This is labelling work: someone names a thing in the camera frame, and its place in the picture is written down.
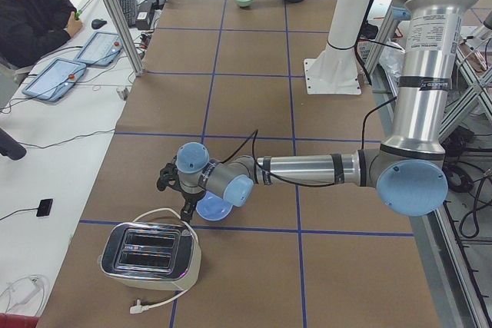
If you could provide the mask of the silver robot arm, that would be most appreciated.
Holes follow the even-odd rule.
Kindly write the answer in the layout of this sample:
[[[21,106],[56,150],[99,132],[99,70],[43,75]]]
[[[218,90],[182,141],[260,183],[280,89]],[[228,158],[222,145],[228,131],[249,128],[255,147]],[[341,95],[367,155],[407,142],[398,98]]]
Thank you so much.
[[[223,164],[203,144],[181,146],[175,173],[189,221],[206,194],[240,207],[254,185],[279,182],[302,187],[352,183],[372,187],[393,211],[418,217],[444,202],[439,130],[459,48],[464,13],[477,0],[395,0],[410,16],[404,63],[391,132],[377,149],[352,154],[290,157],[242,156]]]

